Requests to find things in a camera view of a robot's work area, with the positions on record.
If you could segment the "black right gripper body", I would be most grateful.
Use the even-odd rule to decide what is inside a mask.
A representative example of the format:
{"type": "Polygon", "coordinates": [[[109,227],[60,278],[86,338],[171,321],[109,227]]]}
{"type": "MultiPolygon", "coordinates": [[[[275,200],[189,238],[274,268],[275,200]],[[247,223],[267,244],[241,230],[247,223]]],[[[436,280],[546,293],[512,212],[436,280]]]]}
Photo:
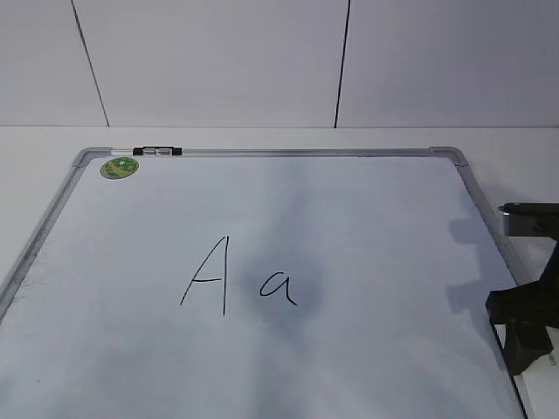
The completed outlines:
{"type": "Polygon", "coordinates": [[[555,247],[538,280],[514,288],[491,291],[486,309],[491,325],[515,323],[548,333],[558,328],[558,236],[555,247]]]}

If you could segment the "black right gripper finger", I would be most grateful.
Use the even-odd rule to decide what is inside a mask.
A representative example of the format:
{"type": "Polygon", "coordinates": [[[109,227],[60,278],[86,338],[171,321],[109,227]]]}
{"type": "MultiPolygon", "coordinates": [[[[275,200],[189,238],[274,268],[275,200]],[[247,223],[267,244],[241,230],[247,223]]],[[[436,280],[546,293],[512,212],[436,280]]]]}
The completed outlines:
{"type": "Polygon", "coordinates": [[[551,354],[547,328],[530,322],[508,322],[497,326],[497,343],[507,372],[523,374],[541,357],[551,354]]]}

